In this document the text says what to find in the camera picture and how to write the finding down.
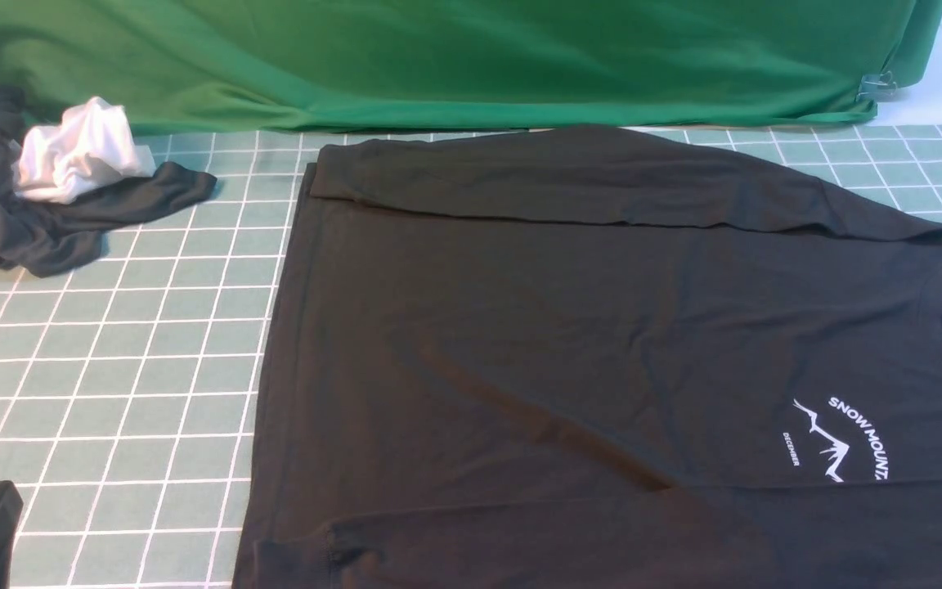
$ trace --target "crumpled white shirt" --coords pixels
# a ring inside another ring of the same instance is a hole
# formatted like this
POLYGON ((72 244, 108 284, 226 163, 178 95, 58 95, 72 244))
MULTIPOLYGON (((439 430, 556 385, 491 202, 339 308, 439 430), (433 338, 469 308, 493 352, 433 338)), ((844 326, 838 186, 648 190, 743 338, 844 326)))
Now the crumpled white shirt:
POLYGON ((150 149, 133 142, 126 110, 93 97, 64 111, 60 126, 40 124, 27 132, 14 188, 29 200, 67 205, 86 191, 154 172, 150 149))

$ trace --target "green backdrop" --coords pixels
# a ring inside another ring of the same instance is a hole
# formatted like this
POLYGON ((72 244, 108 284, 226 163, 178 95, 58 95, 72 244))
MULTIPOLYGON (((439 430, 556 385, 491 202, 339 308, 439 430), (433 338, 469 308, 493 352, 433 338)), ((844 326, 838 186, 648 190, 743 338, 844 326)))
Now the green backdrop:
POLYGON ((0 0, 0 82, 138 132, 851 123, 942 0, 0 0))

